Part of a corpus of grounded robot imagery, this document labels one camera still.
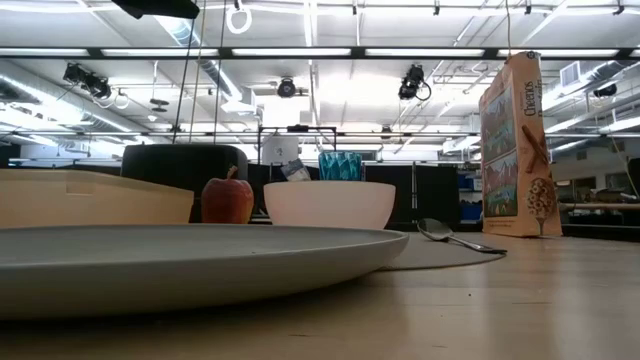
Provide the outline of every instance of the cheerios box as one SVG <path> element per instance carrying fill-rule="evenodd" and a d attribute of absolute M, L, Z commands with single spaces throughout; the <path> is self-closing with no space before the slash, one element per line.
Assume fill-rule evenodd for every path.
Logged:
<path fill-rule="evenodd" d="M 562 235 L 542 124 L 539 54 L 510 57 L 479 106 L 483 231 Z"/>

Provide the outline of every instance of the white container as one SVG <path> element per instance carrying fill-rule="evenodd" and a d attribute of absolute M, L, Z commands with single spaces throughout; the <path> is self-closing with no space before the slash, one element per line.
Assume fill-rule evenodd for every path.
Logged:
<path fill-rule="evenodd" d="M 364 181 L 299 181 L 265 185 L 274 225 L 384 229 L 395 201 L 393 185 Z"/>
<path fill-rule="evenodd" d="M 193 192 L 76 170 L 0 170 L 0 228 L 186 224 Z"/>

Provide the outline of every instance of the apple stem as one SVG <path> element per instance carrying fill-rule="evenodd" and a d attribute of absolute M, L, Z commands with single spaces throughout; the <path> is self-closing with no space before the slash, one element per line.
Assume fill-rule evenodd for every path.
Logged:
<path fill-rule="evenodd" d="M 238 167 L 237 166 L 232 166 L 231 169 L 229 169 L 229 171 L 227 172 L 227 180 L 231 179 L 231 177 L 233 176 L 233 174 L 236 173 L 236 171 L 238 171 Z"/>

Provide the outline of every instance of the wooden table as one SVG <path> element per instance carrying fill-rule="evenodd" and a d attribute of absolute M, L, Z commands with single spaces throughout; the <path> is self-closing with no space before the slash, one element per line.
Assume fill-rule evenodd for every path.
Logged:
<path fill-rule="evenodd" d="M 509 256 L 239 306 L 0 323 L 0 359 L 638 359 L 640 244 L 485 242 Z"/>

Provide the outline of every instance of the gray mat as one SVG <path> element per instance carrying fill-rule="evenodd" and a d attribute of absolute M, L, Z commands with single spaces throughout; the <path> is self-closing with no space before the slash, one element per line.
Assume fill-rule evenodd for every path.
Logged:
<path fill-rule="evenodd" d="M 411 233 L 402 254 L 378 271 L 434 269 L 450 266 L 473 265 L 498 260 L 505 255 L 483 254 L 455 243 L 431 241 L 420 233 Z M 481 243 L 477 239 L 468 239 Z"/>

